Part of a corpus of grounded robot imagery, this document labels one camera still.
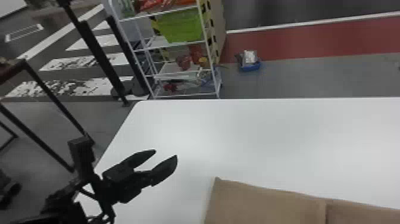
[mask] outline tan pillow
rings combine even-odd
[[[323,224],[324,200],[216,178],[206,224]]]
[[[400,211],[348,201],[327,201],[328,224],[399,224]]]

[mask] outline crosswalk stripe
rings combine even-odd
[[[99,25],[97,25],[95,28],[93,28],[93,30],[105,30],[105,29],[109,29],[109,28],[110,28],[110,26],[108,25],[107,21],[103,21]]]
[[[120,80],[131,80],[132,76],[122,76]],[[57,96],[70,97],[91,97],[91,96],[108,96],[113,88],[110,81],[106,78],[95,78],[89,80],[52,80],[45,81],[49,89]],[[35,82],[22,82],[19,86],[13,89],[5,97],[45,97],[46,93]],[[145,97],[129,96],[129,100],[145,100]]]
[[[128,64],[124,53],[107,54],[112,66],[124,66]],[[73,57],[73,58],[58,58],[53,59],[44,65],[40,71],[57,71],[65,69],[85,69],[97,65],[97,61],[93,55]]]
[[[97,42],[99,42],[101,47],[119,45],[117,38],[113,34],[96,36],[96,39],[97,39]],[[79,39],[74,44],[72,44],[69,48],[67,48],[66,51],[75,51],[75,50],[80,50],[80,49],[88,49],[88,46],[86,45],[85,41],[82,38]]]

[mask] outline blue tray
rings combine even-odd
[[[260,69],[261,67],[261,62],[257,61],[254,65],[252,66],[246,66],[246,67],[239,67],[241,71],[256,71]]]

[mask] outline white table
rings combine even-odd
[[[400,209],[400,98],[140,102],[96,173],[150,148],[141,169],[177,154],[177,170],[115,205],[116,224],[202,223],[215,176]]]

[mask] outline green bin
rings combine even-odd
[[[184,10],[161,16],[158,27],[169,43],[192,42],[203,39],[198,10]]]

